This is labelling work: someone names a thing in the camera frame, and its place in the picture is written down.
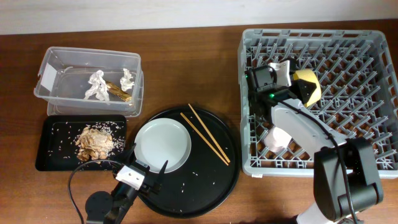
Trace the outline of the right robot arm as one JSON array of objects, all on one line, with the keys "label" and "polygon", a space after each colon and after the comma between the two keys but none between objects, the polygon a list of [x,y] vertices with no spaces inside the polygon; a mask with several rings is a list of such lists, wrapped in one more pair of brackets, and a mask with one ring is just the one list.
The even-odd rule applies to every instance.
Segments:
[{"label": "right robot arm", "polygon": [[263,65],[248,69],[245,78],[252,109],[282,130],[269,134],[266,146],[275,151],[294,140],[313,159],[315,201],[291,222],[360,223],[357,214],[384,198],[372,144],[350,139],[309,112],[322,95],[312,70]]}]

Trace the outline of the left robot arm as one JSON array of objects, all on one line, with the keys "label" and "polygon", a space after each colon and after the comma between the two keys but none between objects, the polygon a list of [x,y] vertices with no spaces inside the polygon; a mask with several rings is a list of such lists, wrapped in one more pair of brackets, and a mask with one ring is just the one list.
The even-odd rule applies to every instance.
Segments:
[{"label": "left robot arm", "polygon": [[118,184],[110,193],[98,191],[89,196],[85,203],[87,223],[121,223],[138,196],[158,194],[162,188],[168,162],[151,179],[150,166],[135,158],[133,147],[115,156],[114,161],[113,177]]}]

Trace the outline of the yellow bowl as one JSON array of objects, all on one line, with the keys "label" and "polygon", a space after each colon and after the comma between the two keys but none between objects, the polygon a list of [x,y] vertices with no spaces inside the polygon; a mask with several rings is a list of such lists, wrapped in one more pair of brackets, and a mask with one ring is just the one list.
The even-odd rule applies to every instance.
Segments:
[{"label": "yellow bowl", "polygon": [[312,70],[309,70],[309,69],[297,70],[293,74],[293,80],[298,80],[298,79],[302,79],[302,80],[306,80],[308,82],[315,83],[317,86],[317,89],[315,90],[315,93],[312,95],[313,104],[315,104],[318,100],[320,100],[320,98],[322,96],[322,90],[320,87],[320,83],[317,79],[317,76],[315,75],[315,73]]}]

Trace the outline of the white napkin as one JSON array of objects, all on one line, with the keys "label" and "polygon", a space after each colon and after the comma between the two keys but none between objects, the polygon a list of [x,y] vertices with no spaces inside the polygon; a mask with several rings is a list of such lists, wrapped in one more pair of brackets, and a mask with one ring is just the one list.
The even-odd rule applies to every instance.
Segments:
[{"label": "white napkin", "polygon": [[102,70],[98,70],[90,76],[88,83],[91,84],[91,87],[85,92],[85,100],[95,95],[100,101],[109,101],[108,87],[103,76],[104,72]]},{"label": "white napkin", "polygon": [[122,91],[127,92],[128,90],[132,89],[135,81],[133,80],[133,76],[128,69],[124,68],[123,72],[124,76],[120,79],[120,84]]}]

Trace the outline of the pink plastic cup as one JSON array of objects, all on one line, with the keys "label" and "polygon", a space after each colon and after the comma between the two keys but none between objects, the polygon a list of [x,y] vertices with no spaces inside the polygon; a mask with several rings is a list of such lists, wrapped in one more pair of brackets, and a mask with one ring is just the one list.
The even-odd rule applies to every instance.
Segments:
[{"label": "pink plastic cup", "polygon": [[278,153],[289,145],[291,139],[292,137],[287,132],[274,126],[264,138],[264,144],[271,152]]}]

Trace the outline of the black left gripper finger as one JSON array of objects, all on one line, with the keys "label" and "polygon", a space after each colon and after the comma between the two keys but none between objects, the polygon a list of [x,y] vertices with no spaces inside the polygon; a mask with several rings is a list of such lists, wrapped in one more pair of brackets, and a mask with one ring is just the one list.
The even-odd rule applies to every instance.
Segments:
[{"label": "black left gripper finger", "polygon": [[134,158],[134,150],[136,147],[136,143],[134,143],[129,149],[123,150],[119,154],[119,161],[125,165],[130,165]]},{"label": "black left gripper finger", "polygon": [[165,161],[161,170],[159,171],[157,178],[154,181],[154,193],[155,194],[159,194],[159,192],[162,188],[162,183],[164,181],[164,175],[165,175],[165,170],[167,168],[167,164],[168,164],[168,161]]}]

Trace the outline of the food scraps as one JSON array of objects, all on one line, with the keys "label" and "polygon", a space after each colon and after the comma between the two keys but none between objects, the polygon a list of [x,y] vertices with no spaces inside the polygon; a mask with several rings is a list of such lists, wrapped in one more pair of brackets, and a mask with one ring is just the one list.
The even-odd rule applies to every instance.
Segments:
[{"label": "food scraps", "polygon": [[59,121],[53,123],[44,141],[41,159],[51,170],[72,169],[88,161],[101,164],[125,147],[124,121]]}]

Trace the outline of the white round plate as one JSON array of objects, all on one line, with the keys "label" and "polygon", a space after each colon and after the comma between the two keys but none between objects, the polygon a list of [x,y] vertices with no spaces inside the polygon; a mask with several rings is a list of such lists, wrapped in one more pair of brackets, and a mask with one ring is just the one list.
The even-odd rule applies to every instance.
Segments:
[{"label": "white round plate", "polygon": [[163,166],[165,173],[179,169],[192,148],[186,127],[170,118],[157,118],[143,125],[134,143],[136,159],[147,164],[153,173],[160,172]]}]

